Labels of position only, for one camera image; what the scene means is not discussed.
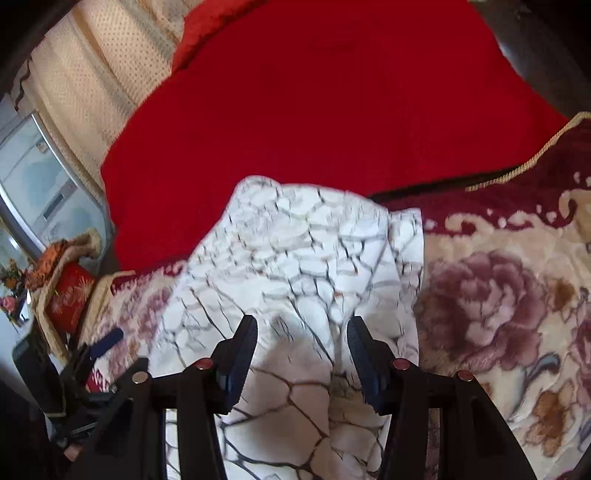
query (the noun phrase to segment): bedspread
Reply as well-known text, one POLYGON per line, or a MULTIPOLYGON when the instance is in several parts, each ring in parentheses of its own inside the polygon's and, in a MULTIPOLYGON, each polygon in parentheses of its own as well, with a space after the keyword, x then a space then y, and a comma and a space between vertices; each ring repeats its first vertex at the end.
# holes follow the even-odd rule
MULTIPOLYGON (((391 213, 355 194, 250 177, 189 259, 150 372, 209 356, 252 314, 259 336, 242 397, 216 420, 228 478, 367 477, 379 469, 389 418, 363 403, 345 325, 361 315, 375 338, 417 363, 422 266, 419 210, 391 213)), ((167 413, 169 478, 179 474, 175 418, 167 413)))
POLYGON ((185 266, 184 260, 174 260, 149 271, 120 272, 112 280, 89 341, 99 341, 114 327, 123 331, 123 339, 96 360, 88 389, 107 391, 138 357, 149 355, 162 313, 185 266))
POLYGON ((387 204, 423 214, 421 367, 472 370, 539 479, 566 479, 591 442, 590 158, 580 113, 505 177, 387 204))

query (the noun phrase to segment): flower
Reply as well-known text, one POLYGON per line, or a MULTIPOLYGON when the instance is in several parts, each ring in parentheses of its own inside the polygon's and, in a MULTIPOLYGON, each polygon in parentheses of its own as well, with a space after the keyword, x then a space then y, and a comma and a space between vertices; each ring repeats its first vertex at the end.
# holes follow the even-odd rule
POLYGON ((17 279, 14 277, 8 277, 4 279, 4 286, 8 290, 14 290, 14 287, 17 286, 17 279))
POLYGON ((86 300, 90 297, 92 292, 92 287, 95 285, 95 281, 91 278, 87 277, 80 277, 80 281, 78 282, 78 286, 75 287, 78 301, 82 304, 86 303, 86 300))
POLYGON ((575 287, 563 278, 548 278, 546 280, 547 304, 553 312, 559 312, 576 299, 575 287))
MULTIPOLYGON (((583 299, 589 296, 583 292, 583 299)), ((586 406, 591 405, 591 302, 584 301, 577 312, 577 328, 573 330, 574 341, 570 346, 570 354, 580 366, 577 373, 579 388, 577 397, 586 406)))
POLYGON ((46 281, 51 278, 51 274, 59 259, 70 245, 66 240, 54 242, 45 249, 37 265, 30 271, 27 271, 25 286, 28 290, 35 291, 41 288, 46 281))
POLYGON ((14 297, 4 297, 2 299, 2 307, 8 312, 14 312, 14 309, 17 307, 17 301, 14 297))
POLYGON ((562 445, 564 433, 574 423, 570 411, 573 402, 574 384, 568 379, 558 393, 551 390, 543 391, 535 403, 532 415, 538 420, 525 434, 525 443, 542 445, 546 457, 552 457, 562 445))
POLYGON ((434 349, 475 373, 504 370, 538 357, 545 291, 531 270, 506 251, 476 252, 430 265, 418 319, 434 349))

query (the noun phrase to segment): decorative pillow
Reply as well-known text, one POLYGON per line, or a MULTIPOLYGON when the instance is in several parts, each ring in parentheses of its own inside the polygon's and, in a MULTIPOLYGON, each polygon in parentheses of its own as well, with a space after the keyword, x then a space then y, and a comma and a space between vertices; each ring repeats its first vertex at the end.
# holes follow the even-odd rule
POLYGON ((591 442, 590 159, 580 113, 500 179, 384 202, 423 214, 421 366, 472 370, 540 479, 591 442))
POLYGON ((51 277, 31 295, 31 310, 38 320, 51 353, 62 365, 65 365, 69 360, 70 352, 47 314, 49 305, 55 296, 56 286, 64 268, 80 257, 98 258, 101 249, 102 241, 96 228, 89 228, 85 233, 72 239, 54 267, 51 277))
POLYGON ((94 284, 95 279, 88 270, 77 262, 68 263, 61 272, 47 308, 53 325, 74 334, 94 284))

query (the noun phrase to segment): pink rose pattern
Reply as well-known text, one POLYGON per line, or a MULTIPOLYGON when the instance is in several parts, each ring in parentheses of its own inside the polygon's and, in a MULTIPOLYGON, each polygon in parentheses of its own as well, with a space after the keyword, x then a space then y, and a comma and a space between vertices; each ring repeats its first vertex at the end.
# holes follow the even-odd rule
POLYGON ((573 330, 570 354, 579 366, 577 380, 580 388, 577 399, 586 407, 591 406, 591 302, 589 292, 582 289, 581 304, 577 308, 577 328, 573 330))
POLYGON ((533 364, 546 313, 545 288, 532 271, 495 250, 432 263, 417 320, 432 348, 478 373, 496 364, 503 370, 533 364))
POLYGON ((170 275, 169 266, 166 266, 126 282, 103 309, 91 342, 103 338, 114 327, 121 328, 124 337, 105 354, 107 368, 100 372, 101 389, 122 375, 141 352, 143 355, 149 353, 162 312, 176 283, 175 277, 185 264, 178 263, 180 268, 174 275, 170 275))
POLYGON ((4 297, 2 299, 2 306, 6 311, 12 313, 14 312, 14 309, 17 307, 17 301, 14 297, 4 297))

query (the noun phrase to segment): orange flower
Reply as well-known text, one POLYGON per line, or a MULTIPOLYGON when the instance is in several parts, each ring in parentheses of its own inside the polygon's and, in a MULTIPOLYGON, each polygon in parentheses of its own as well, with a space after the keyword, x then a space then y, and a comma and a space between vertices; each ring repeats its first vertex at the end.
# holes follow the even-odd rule
POLYGON ((4 286, 8 289, 8 290, 12 290, 14 287, 17 286, 17 279, 16 278, 7 278, 6 280, 4 280, 4 286))
POLYGON ((59 259, 68 245, 69 243, 67 241, 60 240, 59 242, 52 243, 45 249, 37 261, 35 268, 32 271, 27 272, 27 279, 25 282, 27 289, 34 291, 41 288, 43 284, 49 280, 53 269, 59 262, 59 259))
POLYGON ((574 384, 568 379, 558 393, 543 391, 532 411, 538 418, 525 434, 525 442, 530 445, 542 445, 546 457, 556 455, 564 432, 574 423, 570 406, 573 402, 574 384))
POLYGON ((136 359, 138 357, 139 343, 135 338, 132 338, 129 343, 129 357, 136 359))

